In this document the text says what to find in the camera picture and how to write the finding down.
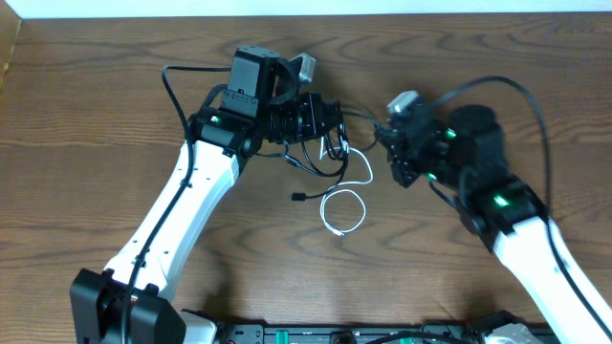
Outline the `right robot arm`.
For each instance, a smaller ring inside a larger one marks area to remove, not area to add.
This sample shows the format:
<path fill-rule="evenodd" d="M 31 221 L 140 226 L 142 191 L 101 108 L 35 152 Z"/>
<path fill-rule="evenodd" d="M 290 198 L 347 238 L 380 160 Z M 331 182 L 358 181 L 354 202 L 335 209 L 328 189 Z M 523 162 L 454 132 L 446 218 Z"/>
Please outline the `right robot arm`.
<path fill-rule="evenodd" d="M 402 187 L 419 177 L 443 185 L 463 226 L 532 297 L 562 343 L 611 340 L 611 309 L 578 266 L 550 206 L 512 173 L 493 109 L 467 105 L 448 122 L 426 104 L 391 105 L 377 132 Z"/>

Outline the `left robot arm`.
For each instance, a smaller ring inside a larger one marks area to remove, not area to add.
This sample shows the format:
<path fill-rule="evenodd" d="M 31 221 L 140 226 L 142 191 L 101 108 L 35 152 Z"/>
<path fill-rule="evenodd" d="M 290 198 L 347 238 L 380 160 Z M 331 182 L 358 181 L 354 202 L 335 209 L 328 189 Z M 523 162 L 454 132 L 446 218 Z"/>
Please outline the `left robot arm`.
<path fill-rule="evenodd" d="M 186 260 L 212 211 L 264 142 L 290 146 L 341 131 L 336 102 L 307 90 L 316 62 L 241 46 L 229 80 L 192 115 L 172 174 L 144 220 L 102 272 L 81 270 L 70 287 L 80 343 L 212 343 L 218 327 L 173 299 Z"/>

